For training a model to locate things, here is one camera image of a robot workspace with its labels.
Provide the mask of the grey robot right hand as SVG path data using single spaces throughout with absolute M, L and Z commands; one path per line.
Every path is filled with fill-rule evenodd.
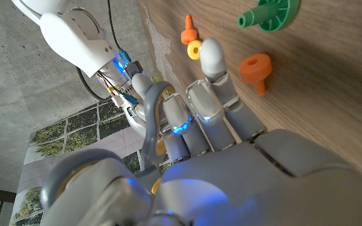
M 153 84 L 149 76 L 143 74 L 138 61 L 128 63 L 123 72 L 119 71 L 119 62 L 107 63 L 99 73 L 111 94 L 116 107 L 123 110 L 129 125 L 141 136 L 146 134 L 144 99 L 147 90 Z

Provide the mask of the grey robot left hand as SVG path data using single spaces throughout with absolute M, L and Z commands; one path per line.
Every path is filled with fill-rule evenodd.
M 222 46 L 200 48 L 189 106 L 145 91 L 147 169 L 105 149 L 61 160 L 41 188 L 44 225 L 362 225 L 362 175 L 290 131 L 267 131 L 236 95 Z

